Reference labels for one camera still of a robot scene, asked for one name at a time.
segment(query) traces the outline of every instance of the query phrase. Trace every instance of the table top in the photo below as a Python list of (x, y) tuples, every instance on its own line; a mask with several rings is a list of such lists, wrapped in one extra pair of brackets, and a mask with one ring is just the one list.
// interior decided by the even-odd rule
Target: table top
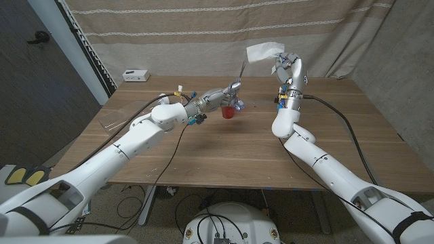
[[(178, 85), (183, 85), (185, 94), (194, 91), (200, 96), (234, 80), (234, 77), (151, 77), (143, 83), (122, 83), (53, 168), (50, 177), (65, 174), (109, 137), (98, 120), (102, 116), (136, 101), (149, 101), (162, 92), (174, 92)], [(217, 110), (208, 113), (203, 124), (188, 126), (176, 156), (157, 185), (321, 188), (297, 168), (271, 132), (277, 114), (273, 102), (279, 89), (276, 78), (244, 77), (242, 82), (239, 97), (245, 102), (245, 109), (235, 111), (232, 119), (224, 119)], [(434, 175), (352, 80), (310, 78), (304, 93), (328, 101), (347, 117), (383, 186), (401, 192), (434, 192)], [(316, 145), (370, 182), (342, 120), (314, 100), (303, 100), (300, 111), (298, 124), (316, 137)], [(159, 145), (133, 158), (109, 182), (153, 184), (169, 162), (183, 127), (177, 125)], [(319, 180), (308, 165), (296, 161)]]

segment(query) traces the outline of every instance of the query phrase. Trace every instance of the yellow label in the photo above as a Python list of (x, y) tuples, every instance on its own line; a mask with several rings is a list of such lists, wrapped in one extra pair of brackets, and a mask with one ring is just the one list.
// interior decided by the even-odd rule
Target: yellow label
[(33, 175), (31, 177), (29, 177), (26, 180), (26, 184), (28, 184), (29, 186), (34, 186), (36, 184), (39, 183), (39, 181), (42, 179), (42, 177), (45, 175), (44, 171), (36, 171), (35, 173), (33, 173)]
[(20, 183), (25, 174), (26, 174), (25, 168), (17, 169), (14, 173), (12, 173), (11, 177), (7, 179), (7, 183), (8, 184)]

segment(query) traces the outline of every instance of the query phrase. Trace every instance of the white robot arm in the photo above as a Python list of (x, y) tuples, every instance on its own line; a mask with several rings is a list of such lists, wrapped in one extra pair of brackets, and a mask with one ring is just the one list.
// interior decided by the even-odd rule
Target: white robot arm
[(225, 89), (213, 89), (186, 106), (156, 106), (151, 113), (132, 121), (130, 130), (77, 169), (24, 190), (0, 205), (0, 237), (59, 235), (81, 215), (85, 204), (136, 155), (156, 146), (178, 124), (206, 118), (219, 106), (242, 109), (237, 97), (238, 79)]
[[(292, 79), (283, 74), (288, 59), (292, 64)], [(307, 71), (302, 60), (296, 54), (281, 54), (276, 59), (276, 67), (279, 82), (287, 86), (279, 90), (279, 112), (273, 123), (273, 133), (278, 138), (289, 138), (284, 144), (286, 150), (313, 168), (341, 198), (356, 223), (374, 243), (432, 243), (433, 216), (422, 205), (400, 192), (361, 180), (316, 146), (313, 134), (295, 124), (300, 116), (302, 91), (307, 84)]]

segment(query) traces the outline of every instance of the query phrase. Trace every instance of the beige curtain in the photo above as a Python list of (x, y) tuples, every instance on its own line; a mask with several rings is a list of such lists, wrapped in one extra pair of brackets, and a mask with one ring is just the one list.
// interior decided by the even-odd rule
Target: beige curtain
[[(393, 0), (66, 0), (116, 82), (126, 69), (155, 76), (235, 76), (245, 48), (274, 41), (310, 77), (351, 72)], [(269, 76), (272, 62), (247, 65)]]

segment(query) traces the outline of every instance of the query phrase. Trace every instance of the tissue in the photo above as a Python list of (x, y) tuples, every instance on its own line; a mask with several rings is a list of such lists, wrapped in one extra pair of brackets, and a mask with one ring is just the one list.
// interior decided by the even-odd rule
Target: tissue
[(247, 58), (252, 64), (259, 60), (275, 58), (277, 54), (285, 51), (285, 44), (268, 42), (247, 47)]

